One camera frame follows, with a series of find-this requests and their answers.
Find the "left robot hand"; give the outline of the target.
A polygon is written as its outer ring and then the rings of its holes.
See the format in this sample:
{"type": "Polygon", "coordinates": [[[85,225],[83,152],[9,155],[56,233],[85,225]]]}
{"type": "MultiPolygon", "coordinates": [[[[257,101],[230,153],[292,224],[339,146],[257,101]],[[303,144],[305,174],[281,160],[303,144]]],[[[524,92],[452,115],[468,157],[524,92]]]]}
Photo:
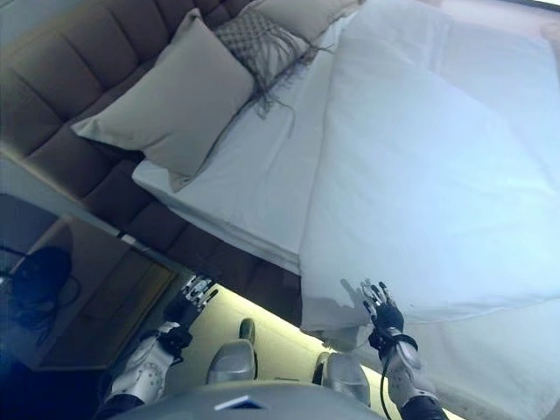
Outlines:
{"type": "Polygon", "coordinates": [[[190,326],[218,294],[214,281],[207,276],[190,275],[164,309],[164,321],[190,326]]]}

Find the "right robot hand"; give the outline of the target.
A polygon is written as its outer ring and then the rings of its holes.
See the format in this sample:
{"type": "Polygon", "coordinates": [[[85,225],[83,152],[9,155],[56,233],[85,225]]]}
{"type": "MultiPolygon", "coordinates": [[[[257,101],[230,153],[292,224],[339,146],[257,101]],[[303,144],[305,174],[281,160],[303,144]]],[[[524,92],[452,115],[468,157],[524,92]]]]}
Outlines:
{"type": "Polygon", "coordinates": [[[395,300],[384,282],[361,284],[363,305],[368,312],[374,329],[384,336],[395,336],[403,332],[404,319],[395,300]]]}

